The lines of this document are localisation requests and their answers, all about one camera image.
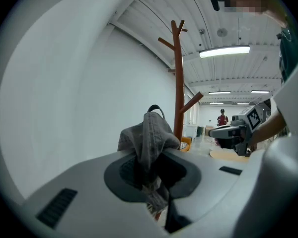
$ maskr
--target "gray cloth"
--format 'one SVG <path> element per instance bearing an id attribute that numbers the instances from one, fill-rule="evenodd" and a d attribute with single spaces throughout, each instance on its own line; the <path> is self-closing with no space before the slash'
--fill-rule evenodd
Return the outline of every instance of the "gray cloth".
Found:
<path id="1" fill-rule="evenodd" d="M 154 109 L 160 109 L 152 105 L 144 114 L 144 121 L 138 125 L 124 129 L 120 133 L 118 151 L 135 149 L 137 163 L 140 166 L 142 191 L 147 194 L 151 204 L 151 212 L 159 212 L 167 206 L 167 198 L 158 193 L 161 180 L 152 168 L 153 163 L 165 148 L 178 149 L 179 140 L 174 136 L 170 126 L 164 119 L 163 111 L 160 109 L 163 118 Z"/>

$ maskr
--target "window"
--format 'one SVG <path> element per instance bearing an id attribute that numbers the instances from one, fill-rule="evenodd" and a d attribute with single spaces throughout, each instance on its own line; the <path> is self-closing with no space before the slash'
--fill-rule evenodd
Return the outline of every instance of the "window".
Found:
<path id="1" fill-rule="evenodd" d="M 187 111 L 187 123 L 188 124 L 197 124 L 198 123 L 198 104 L 196 103 Z"/>

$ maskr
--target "smoke detector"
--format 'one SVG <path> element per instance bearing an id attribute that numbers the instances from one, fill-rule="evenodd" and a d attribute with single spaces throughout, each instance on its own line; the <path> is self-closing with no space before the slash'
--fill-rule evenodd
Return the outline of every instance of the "smoke detector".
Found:
<path id="1" fill-rule="evenodd" d="M 217 34 L 219 37 L 225 37 L 227 35 L 227 30 L 225 28 L 219 28 Z"/>

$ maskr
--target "white wall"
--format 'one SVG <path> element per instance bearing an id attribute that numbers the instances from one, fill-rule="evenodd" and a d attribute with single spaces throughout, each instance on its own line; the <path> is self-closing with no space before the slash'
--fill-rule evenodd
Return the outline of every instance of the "white wall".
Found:
<path id="1" fill-rule="evenodd" d="M 86 159 L 75 140 L 81 74 L 120 1 L 62 0 L 9 59 L 0 86 L 0 148 L 24 198 Z"/>
<path id="2" fill-rule="evenodd" d="M 80 85 L 76 140 L 87 159 L 117 151 L 120 132 L 141 123 L 153 104 L 173 130 L 175 77 L 119 30 L 113 30 L 103 49 L 93 47 Z"/>
<path id="3" fill-rule="evenodd" d="M 199 121 L 198 126 L 205 127 L 206 125 L 210 125 L 213 127 L 217 127 L 218 123 L 218 116 L 221 115 L 221 109 L 225 110 L 225 115 L 228 118 L 228 123 L 230 124 L 230 121 L 232 119 L 233 115 L 237 115 L 239 112 L 246 109 L 248 106 L 220 106 L 220 105 L 209 105 L 209 106 L 200 106 L 200 112 L 199 112 Z M 258 115 L 262 119 L 263 117 L 263 109 L 258 107 L 257 108 Z"/>

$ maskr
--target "red shirt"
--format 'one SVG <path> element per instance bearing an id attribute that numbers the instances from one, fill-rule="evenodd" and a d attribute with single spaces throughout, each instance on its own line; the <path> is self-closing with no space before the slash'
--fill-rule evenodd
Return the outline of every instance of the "red shirt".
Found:
<path id="1" fill-rule="evenodd" d="M 222 125 L 226 125 L 226 124 L 228 124 L 228 118 L 227 118 L 227 116 L 220 115 L 218 117 L 218 125 L 219 126 L 222 126 Z"/>

